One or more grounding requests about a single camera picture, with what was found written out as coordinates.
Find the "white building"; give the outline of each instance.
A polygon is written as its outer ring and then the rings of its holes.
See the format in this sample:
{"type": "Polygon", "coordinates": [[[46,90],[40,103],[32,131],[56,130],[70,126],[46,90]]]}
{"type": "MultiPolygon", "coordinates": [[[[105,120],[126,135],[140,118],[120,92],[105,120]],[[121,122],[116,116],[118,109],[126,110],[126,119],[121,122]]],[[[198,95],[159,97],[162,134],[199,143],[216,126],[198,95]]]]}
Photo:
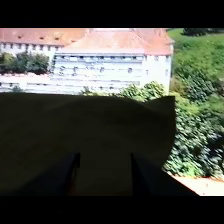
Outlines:
{"type": "Polygon", "coordinates": [[[2,52],[15,54],[30,50],[43,52],[53,59],[51,77],[42,79],[40,83],[34,82],[33,78],[23,77],[23,80],[26,79],[27,92],[71,94],[80,92],[84,86],[98,92],[118,92],[130,84],[143,86],[151,81],[163,84],[168,92],[173,41],[163,28],[79,30],[76,34],[70,31],[70,35],[54,30],[53,34],[39,40],[39,44],[34,41],[35,38],[30,40],[31,43],[25,37],[21,37],[23,42],[19,43],[10,42],[9,37],[2,38],[2,52]]]}

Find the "black object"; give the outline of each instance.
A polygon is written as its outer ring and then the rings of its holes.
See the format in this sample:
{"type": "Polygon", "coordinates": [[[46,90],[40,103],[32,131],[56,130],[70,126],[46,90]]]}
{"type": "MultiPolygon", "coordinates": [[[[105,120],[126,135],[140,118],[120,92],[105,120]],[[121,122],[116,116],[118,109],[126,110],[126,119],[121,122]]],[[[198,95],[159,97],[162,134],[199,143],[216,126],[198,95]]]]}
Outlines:
{"type": "Polygon", "coordinates": [[[21,189],[0,196],[65,196],[79,166],[80,153],[71,153],[21,189]]]}
{"type": "Polygon", "coordinates": [[[199,196],[152,165],[139,154],[131,154],[133,196],[199,196]]]}

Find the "building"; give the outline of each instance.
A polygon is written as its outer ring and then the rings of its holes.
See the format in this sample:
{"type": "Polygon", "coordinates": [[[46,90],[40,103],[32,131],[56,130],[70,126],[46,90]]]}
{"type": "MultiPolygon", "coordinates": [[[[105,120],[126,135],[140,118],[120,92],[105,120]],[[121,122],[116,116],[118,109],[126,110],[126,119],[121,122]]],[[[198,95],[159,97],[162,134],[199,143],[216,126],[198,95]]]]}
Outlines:
{"type": "Polygon", "coordinates": [[[173,40],[163,28],[10,29],[0,30],[2,52],[43,52],[52,62],[50,77],[23,81],[27,92],[118,92],[151,81],[169,91],[173,40]]]}

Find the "orange tiled roof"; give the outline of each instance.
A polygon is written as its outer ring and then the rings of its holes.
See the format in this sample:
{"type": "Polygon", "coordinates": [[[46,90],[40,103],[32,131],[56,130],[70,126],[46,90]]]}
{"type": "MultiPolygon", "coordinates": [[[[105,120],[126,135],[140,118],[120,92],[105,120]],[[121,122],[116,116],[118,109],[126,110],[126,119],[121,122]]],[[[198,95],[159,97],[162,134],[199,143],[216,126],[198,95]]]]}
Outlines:
{"type": "Polygon", "coordinates": [[[129,31],[92,30],[65,48],[63,53],[144,53],[148,55],[170,55],[172,40],[163,28],[131,29],[129,31]]]}
{"type": "Polygon", "coordinates": [[[0,28],[0,42],[68,45],[82,38],[87,28],[0,28]]]}

